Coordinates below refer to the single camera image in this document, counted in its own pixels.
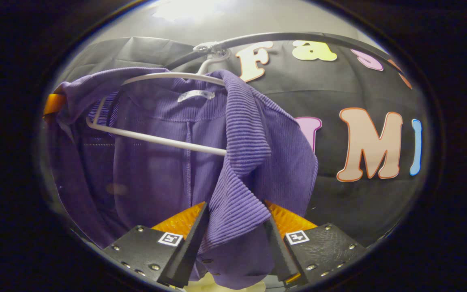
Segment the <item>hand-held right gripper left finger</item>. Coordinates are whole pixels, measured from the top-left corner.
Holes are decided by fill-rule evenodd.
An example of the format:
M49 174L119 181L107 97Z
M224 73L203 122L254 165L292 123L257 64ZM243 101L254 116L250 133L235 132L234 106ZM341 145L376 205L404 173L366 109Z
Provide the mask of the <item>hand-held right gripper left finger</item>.
M208 223L208 204L201 202L153 227L136 225L104 253L139 279L183 288Z

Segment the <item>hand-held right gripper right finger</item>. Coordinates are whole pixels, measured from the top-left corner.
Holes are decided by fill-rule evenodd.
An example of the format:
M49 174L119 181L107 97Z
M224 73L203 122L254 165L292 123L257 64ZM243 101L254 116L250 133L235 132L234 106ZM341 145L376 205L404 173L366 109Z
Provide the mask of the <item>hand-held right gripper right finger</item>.
M317 225L270 201L264 223L274 272L284 286L331 285L367 253L332 223Z

